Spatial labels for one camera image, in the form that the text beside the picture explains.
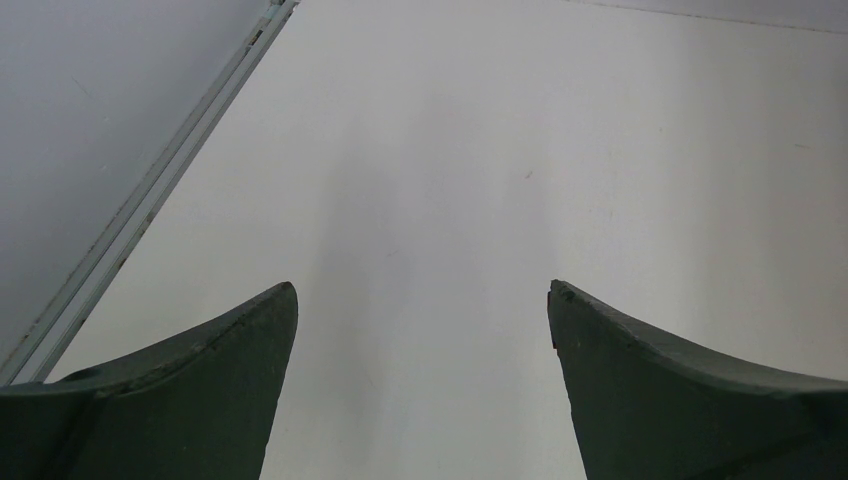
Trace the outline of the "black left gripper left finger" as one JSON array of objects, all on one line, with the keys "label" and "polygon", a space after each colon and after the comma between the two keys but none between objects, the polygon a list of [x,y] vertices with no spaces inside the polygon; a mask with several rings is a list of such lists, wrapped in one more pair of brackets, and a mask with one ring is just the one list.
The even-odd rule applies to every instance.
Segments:
[{"label": "black left gripper left finger", "polygon": [[1,391],[5,479],[256,479],[298,325],[288,282],[131,354]]}]

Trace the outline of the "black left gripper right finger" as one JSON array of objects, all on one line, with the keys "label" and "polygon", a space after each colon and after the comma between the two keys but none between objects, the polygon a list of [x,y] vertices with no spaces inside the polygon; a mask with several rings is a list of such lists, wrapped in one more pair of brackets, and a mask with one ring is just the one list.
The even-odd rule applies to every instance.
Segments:
[{"label": "black left gripper right finger", "polygon": [[706,348],[555,280],[547,296],[590,479],[843,479],[847,385]]}]

